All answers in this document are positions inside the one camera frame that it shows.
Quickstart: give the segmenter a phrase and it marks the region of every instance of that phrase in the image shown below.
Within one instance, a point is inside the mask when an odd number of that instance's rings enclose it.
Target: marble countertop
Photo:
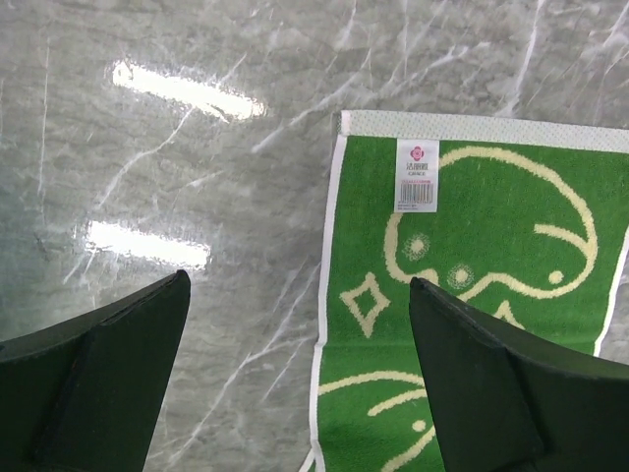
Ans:
[[[332,113],[629,128],[628,11],[0,0],[0,339],[184,267],[189,322],[145,470],[296,471]],[[627,287],[603,346],[625,362]]]

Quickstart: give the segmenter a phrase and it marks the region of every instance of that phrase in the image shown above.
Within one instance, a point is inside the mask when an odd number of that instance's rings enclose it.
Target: label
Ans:
[[[398,213],[435,213],[439,141],[397,140],[395,208]]]

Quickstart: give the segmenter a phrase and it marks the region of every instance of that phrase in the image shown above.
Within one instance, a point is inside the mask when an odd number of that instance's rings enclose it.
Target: red flower logo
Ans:
[[[419,146],[415,146],[415,148],[411,151],[411,157],[413,157],[416,162],[421,160],[422,157],[424,157],[424,150]]]

